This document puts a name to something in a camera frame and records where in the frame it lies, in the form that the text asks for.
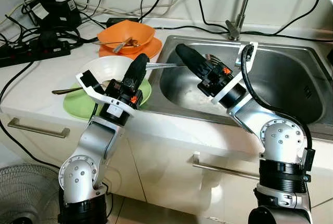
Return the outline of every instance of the electric fan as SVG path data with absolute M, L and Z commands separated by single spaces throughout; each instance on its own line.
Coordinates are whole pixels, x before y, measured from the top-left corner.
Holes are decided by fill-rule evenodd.
M 58 172 L 33 164 L 0 169 L 0 224 L 54 224 L 59 214 Z

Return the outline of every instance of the white countertop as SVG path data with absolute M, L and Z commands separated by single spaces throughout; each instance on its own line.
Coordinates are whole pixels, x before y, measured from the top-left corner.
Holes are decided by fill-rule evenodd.
M 178 20 L 149 19 L 147 24 L 157 27 L 181 25 Z M 101 31 L 99 26 L 86 23 L 79 28 L 83 38 L 95 37 Z M 209 34 L 194 29 L 156 30 L 155 37 L 163 43 L 169 35 L 197 36 L 225 39 L 227 36 Z M 331 66 L 325 58 L 332 48 L 331 44 L 300 41 L 280 37 L 262 37 L 243 35 L 242 41 L 260 43 L 287 44 L 313 48 L 332 75 Z M 69 88 L 75 82 L 79 68 L 92 59 L 98 58 L 99 47 L 94 44 L 84 44 L 71 51 L 71 55 L 35 62 L 28 72 L 15 80 L 7 89 L 0 110 L 3 113 L 35 118 L 51 123 L 67 126 L 82 126 L 84 120 L 70 116 L 62 107 L 64 95 L 51 93 L 54 89 Z M 156 62 L 159 53 L 150 62 Z M 0 68 L 0 88 L 27 64 Z M 135 118 L 128 121 L 126 128 L 142 134 L 159 137 L 170 144 L 198 149 L 217 155 L 225 155 L 229 150 L 243 154 L 255 154 L 260 151 L 257 139 L 238 127 L 213 124 L 204 121 L 181 117 L 166 116 L 148 112 L 137 112 Z

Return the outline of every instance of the white bowl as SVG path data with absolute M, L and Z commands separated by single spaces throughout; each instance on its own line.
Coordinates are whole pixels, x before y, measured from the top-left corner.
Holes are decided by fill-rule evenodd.
M 80 72 L 90 70 L 99 83 L 113 78 L 122 81 L 132 61 L 125 56 L 105 56 L 83 65 Z

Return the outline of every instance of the orange plate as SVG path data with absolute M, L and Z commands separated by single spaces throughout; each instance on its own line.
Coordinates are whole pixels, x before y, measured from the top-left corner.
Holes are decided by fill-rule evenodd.
M 129 57 L 131 59 L 135 59 L 139 54 L 146 54 L 150 59 L 153 58 L 160 50 L 162 49 L 162 42 L 153 38 L 151 42 L 144 45 L 142 50 L 135 54 L 123 54 L 123 56 Z M 107 47 L 106 45 L 101 45 L 99 49 L 99 56 L 109 56 L 109 55 L 118 55 L 112 52 L 112 48 Z
M 133 46 L 124 46 L 121 48 L 119 53 L 121 54 L 134 54 L 139 52 L 143 46 L 149 43 L 155 34 L 155 29 L 141 24 L 139 22 L 133 22 L 130 20 L 124 20 L 117 24 L 106 28 L 100 32 L 97 37 L 101 42 L 123 42 L 129 37 L 137 40 L 137 43 L 140 44 L 138 47 Z M 116 48 L 119 43 L 106 44 L 110 48 Z

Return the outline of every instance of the orange bowl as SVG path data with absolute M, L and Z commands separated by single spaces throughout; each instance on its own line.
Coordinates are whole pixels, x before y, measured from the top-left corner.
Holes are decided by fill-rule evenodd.
M 121 54 L 134 54 L 140 51 L 145 44 L 149 43 L 154 37 L 155 29 L 141 24 L 139 22 L 133 22 L 130 20 L 124 20 L 117 24 L 106 28 L 100 32 L 97 37 L 99 41 L 105 42 L 119 42 L 113 44 L 106 44 L 107 47 L 116 48 L 121 42 L 125 41 L 129 37 L 137 40 L 137 43 L 140 44 L 137 47 L 134 46 L 124 46 L 120 49 L 119 53 Z

